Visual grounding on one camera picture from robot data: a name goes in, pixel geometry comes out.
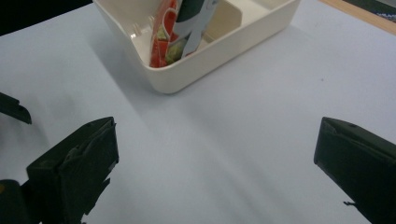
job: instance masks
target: plastic container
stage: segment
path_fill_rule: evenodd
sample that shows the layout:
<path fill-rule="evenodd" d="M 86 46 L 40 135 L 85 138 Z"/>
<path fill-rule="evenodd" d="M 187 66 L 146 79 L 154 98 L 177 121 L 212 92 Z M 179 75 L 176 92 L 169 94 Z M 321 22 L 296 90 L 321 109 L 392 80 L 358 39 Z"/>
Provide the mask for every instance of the plastic container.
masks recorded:
<path fill-rule="evenodd" d="M 149 67 L 152 21 L 161 0 L 93 0 L 134 67 L 154 90 L 174 93 L 287 27 L 300 0 L 221 0 L 193 54 Z"/>

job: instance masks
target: white surface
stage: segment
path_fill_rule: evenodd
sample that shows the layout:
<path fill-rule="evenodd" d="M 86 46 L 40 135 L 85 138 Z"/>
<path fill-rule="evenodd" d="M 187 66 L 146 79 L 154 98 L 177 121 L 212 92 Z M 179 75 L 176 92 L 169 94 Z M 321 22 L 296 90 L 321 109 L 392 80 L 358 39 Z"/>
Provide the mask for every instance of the white surface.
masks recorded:
<path fill-rule="evenodd" d="M 396 37 L 318 1 L 291 26 L 171 96 L 131 76 L 93 6 L 0 37 L 0 179 L 113 116 L 120 164 L 91 213 L 108 223 L 368 223 L 314 163 L 323 116 L 396 143 Z"/>

